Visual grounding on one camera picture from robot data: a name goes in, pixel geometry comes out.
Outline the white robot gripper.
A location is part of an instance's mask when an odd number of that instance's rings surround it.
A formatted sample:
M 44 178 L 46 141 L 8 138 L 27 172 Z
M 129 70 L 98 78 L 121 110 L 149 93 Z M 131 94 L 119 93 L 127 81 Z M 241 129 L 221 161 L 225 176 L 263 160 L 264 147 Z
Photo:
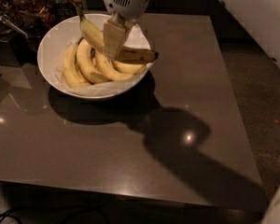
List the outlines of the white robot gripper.
M 120 15 L 126 22 L 123 24 L 107 20 L 103 29 L 103 54 L 115 59 L 129 37 L 133 28 L 133 21 L 142 16 L 150 0 L 104 0 L 105 7 L 110 14 Z

